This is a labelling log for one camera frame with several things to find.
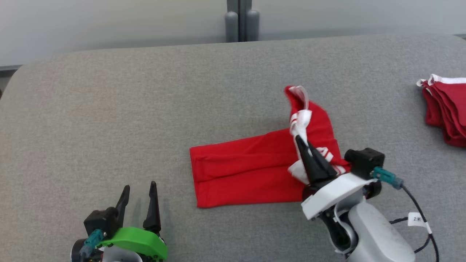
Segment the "cable label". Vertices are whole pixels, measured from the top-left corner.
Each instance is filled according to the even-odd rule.
[[[423,228],[426,227],[424,221],[422,220],[421,214],[419,214],[418,212],[410,212],[408,214],[408,226],[416,226]]]

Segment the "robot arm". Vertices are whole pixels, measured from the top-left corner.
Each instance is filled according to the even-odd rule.
[[[167,246],[160,237],[157,185],[151,182],[149,209],[143,228],[123,227],[130,186],[126,185],[116,207],[95,210],[84,220],[89,235],[71,250],[71,262],[162,262]]]
[[[324,222],[335,252],[346,262],[414,262],[410,245],[366,202],[380,193],[380,179],[402,187],[401,179],[381,169],[384,155],[370,148],[348,150],[345,159],[352,163],[351,172],[337,177],[311,143],[306,145],[299,136],[295,139],[310,181],[303,190],[302,210],[308,220]]]

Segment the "stack of red shorts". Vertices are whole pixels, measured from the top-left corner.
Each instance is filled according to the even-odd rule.
[[[317,104],[307,100],[300,87],[285,88],[291,103],[291,119],[300,110],[311,111],[304,132],[339,174],[349,172],[349,163],[341,158],[330,119]],[[192,176],[198,207],[292,202],[302,200],[305,184],[299,175],[299,157],[290,128],[262,136],[244,138],[190,149]]]
[[[432,74],[417,85],[427,101],[425,122],[443,130],[445,143],[466,147],[466,78]]]

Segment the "gray fabric surface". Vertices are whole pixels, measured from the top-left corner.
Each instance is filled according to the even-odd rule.
[[[131,185],[125,225],[141,227],[158,183],[168,261],[340,262],[299,203],[196,208],[189,147],[286,128],[286,85],[325,108],[342,152],[372,147],[403,177],[442,261],[463,261],[465,149],[424,123],[414,85],[466,75],[466,41],[380,35],[110,49],[21,67],[0,101],[0,261],[67,261],[82,221]],[[415,211],[385,186],[387,219]],[[413,248],[422,228],[396,228]],[[417,261],[434,261],[431,246]]]

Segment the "black cable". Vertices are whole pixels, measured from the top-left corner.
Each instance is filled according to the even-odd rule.
[[[404,186],[402,185],[401,188],[406,192],[406,194],[408,194],[408,196],[411,198],[412,202],[414,203],[414,205],[416,206],[416,208],[418,209],[419,211],[419,214],[421,214],[421,217],[424,221],[424,223],[427,223],[427,219],[425,219],[425,216],[424,216],[424,213],[422,212],[421,210],[421,207],[419,206],[418,202],[416,201],[416,199],[413,197],[413,195],[411,194],[411,192]],[[435,250],[435,261],[436,262],[439,262],[439,249],[437,247],[437,243],[435,242],[435,239],[434,239],[434,236],[432,233],[429,233],[429,238],[432,240],[432,245],[434,245],[434,250]]]
[[[427,237],[427,240],[425,241],[424,245],[421,246],[420,248],[416,249],[414,251],[414,253],[416,254],[417,252],[423,250],[425,247],[427,247],[427,245],[429,244],[429,241],[431,240],[430,236]]]
[[[398,219],[395,219],[393,221],[390,221],[390,224],[396,224],[396,223],[403,222],[403,221],[406,221],[406,220],[408,220],[408,217],[398,218]]]

